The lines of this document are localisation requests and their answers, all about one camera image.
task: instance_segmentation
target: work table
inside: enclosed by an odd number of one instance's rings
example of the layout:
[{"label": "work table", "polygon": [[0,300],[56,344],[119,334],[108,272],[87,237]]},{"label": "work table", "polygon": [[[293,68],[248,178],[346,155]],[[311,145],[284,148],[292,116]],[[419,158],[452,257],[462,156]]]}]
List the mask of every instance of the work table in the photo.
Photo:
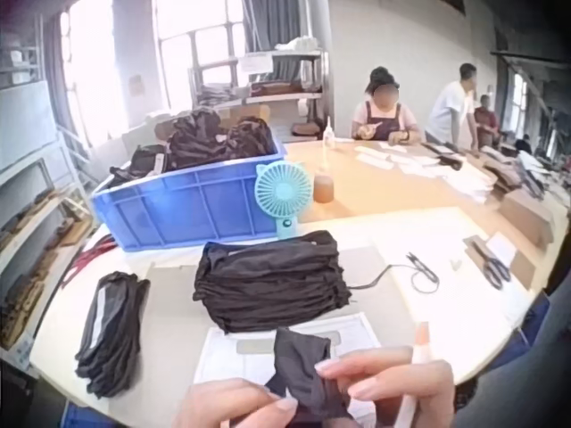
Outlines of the work table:
[{"label": "work table", "polygon": [[[312,203],[300,216],[298,232],[328,230],[338,241],[342,266],[349,276],[373,276],[382,263],[398,263],[405,251],[413,251],[438,274],[441,288],[434,295],[419,295],[410,287],[410,273],[394,270],[377,287],[354,292],[352,304],[325,317],[362,311],[384,346],[411,344],[415,323],[428,317],[435,354],[449,360],[455,382],[464,382],[501,351],[517,321],[503,316],[501,299],[493,296],[492,287],[464,254],[462,240],[473,235],[488,239],[501,232],[534,263],[533,285],[525,292],[525,304],[519,305],[516,316],[523,318],[534,296],[546,285],[567,228],[567,210],[546,194],[543,203],[553,214],[555,240],[540,249],[497,211],[499,202],[494,198],[479,204],[440,178],[406,175],[396,167],[375,168],[355,159],[357,145],[378,147],[375,142],[342,143],[329,151],[335,200]],[[288,160],[301,162],[311,174],[318,170],[321,142],[286,148]],[[421,146],[408,148],[408,153],[431,154]],[[103,233],[104,226],[98,235]],[[370,254],[371,249],[378,262],[363,261],[363,254]],[[192,301],[192,280],[184,270],[196,266],[201,254],[198,246],[139,253],[115,249],[100,256],[55,294],[37,333],[31,364],[77,404],[127,425],[170,426],[179,401],[192,384],[205,332],[215,326],[202,303]],[[451,269],[452,258],[462,260],[456,272]],[[150,276],[148,300],[155,304],[147,302],[146,306],[157,308],[160,300],[162,310],[143,314],[141,379],[116,398],[96,399],[87,394],[87,381],[75,375],[74,356],[97,280],[113,270]],[[159,276],[160,272],[182,279],[158,280],[165,277]]]}]

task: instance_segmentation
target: white t-shirt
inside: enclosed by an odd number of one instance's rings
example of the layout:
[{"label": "white t-shirt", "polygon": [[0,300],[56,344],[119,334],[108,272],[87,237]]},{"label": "white t-shirt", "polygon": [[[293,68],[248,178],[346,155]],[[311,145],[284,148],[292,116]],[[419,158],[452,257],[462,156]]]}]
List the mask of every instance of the white t-shirt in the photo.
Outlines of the white t-shirt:
[{"label": "white t-shirt", "polygon": [[452,142],[451,109],[459,113],[460,125],[468,113],[474,114],[473,95],[467,94],[459,81],[449,83],[438,95],[426,125],[426,132],[441,143]]}]

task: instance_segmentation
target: white table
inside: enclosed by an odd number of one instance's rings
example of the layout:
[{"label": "white table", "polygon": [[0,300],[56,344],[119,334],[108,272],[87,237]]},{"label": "white table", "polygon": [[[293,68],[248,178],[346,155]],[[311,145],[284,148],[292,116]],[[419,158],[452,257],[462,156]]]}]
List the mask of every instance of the white table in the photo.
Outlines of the white table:
[{"label": "white table", "polygon": [[[523,318],[533,299],[530,294],[515,318],[513,313],[505,316],[505,296],[492,289],[463,252],[463,239],[488,236],[456,208],[320,221],[300,225],[299,233],[321,229],[338,241],[348,281],[372,279],[382,268],[363,262],[358,250],[351,251],[359,248],[368,248],[369,254],[376,249],[387,263],[407,262],[404,254],[412,251],[440,277],[439,291],[423,295],[412,289],[408,269],[392,269],[377,287],[354,292],[351,305],[325,317],[363,311],[383,346],[412,344],[414,323],[429,320],[434,354],[451,363],[457,383],[497,355],[517,327],[515,319]],[[204,335],[214,326],[202,303],[191,299],[192,277],[187,284],[151,284],[141,333],[142,375],[129,391],[114,399],[87,394],[87,381],[75,375],[74,356],[101,276],[122,270],[144,277],[152,264],[193,266],[201,254],[202,247],[193,247],[129,254],[117,249],[100,256],[54,296],[31,351],[31,364],[77,404],[129,426],[170,426],[192,383]],[[452,261],[459,263],[456,271]]]}]

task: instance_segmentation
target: fan stand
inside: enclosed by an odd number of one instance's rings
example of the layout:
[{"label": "fan stand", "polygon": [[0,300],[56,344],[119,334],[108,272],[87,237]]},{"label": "fan stand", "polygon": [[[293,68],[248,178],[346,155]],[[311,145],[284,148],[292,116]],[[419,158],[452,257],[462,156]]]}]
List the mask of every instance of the fan stand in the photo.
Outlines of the fan stand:
[{"label": "fan stand", "polygon": [[278,239],[294,238],[297,236],[297,217],[276,218]]}]

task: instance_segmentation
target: man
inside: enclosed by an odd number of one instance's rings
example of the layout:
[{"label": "man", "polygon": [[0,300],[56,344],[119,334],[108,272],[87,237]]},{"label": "man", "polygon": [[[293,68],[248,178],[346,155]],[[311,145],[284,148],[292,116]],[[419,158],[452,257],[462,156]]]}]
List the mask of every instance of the man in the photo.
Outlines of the man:
[{"label": "man", "polygon": [[460,81],[448,84],[438,95],[428,125],[426,140],[430,143],[453,143],[458,146],[460,127],[468,118],[472,149],[478,148],[476,120],[474,119],[473,93],[476,90],[476,67],[472,64],[462,64]]},{"label": "man", "polygon": [[482,95],[480,98],[481,107],[474,111],[474,119],[477,124],[479,148],[485,145],[491,146],[493,139],[498,136],[498,120],[493,111],[490,110],[490,97]]},{"label": "man", "polygon": [[516,148],[521,152],[532,154],[532,146],[529,144],[529,139],[529,135],[525,134],[523,140],[520,139],[516,141]]}]

